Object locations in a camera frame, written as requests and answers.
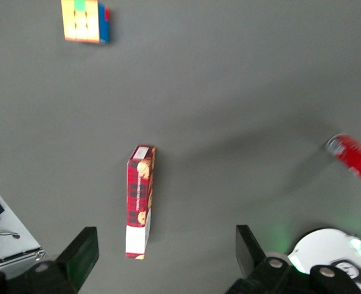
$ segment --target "gray table surface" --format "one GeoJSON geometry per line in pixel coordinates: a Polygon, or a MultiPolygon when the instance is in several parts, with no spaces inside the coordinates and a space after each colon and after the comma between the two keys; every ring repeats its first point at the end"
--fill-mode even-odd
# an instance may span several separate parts
{"type": "Polygon", "coordinates": [[[117,1],[108,45],[67,42],[59,1],[0,1],[0,194],[50,253],[97,226],[80,293],[224,293],[236,224],[284,253],[361,237],[361,1],[117,1]],[[157,147],[144,261],[124,257],[126,163],[157,147]]]}

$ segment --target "cookie box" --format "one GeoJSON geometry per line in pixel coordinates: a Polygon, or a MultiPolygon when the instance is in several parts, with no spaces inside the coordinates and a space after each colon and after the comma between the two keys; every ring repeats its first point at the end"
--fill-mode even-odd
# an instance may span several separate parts
{"type": "Polygon", "coordinates": [[[127,164],[126,257],[144,259],[151,225],[156,147],[138,145],[127,164]]]}

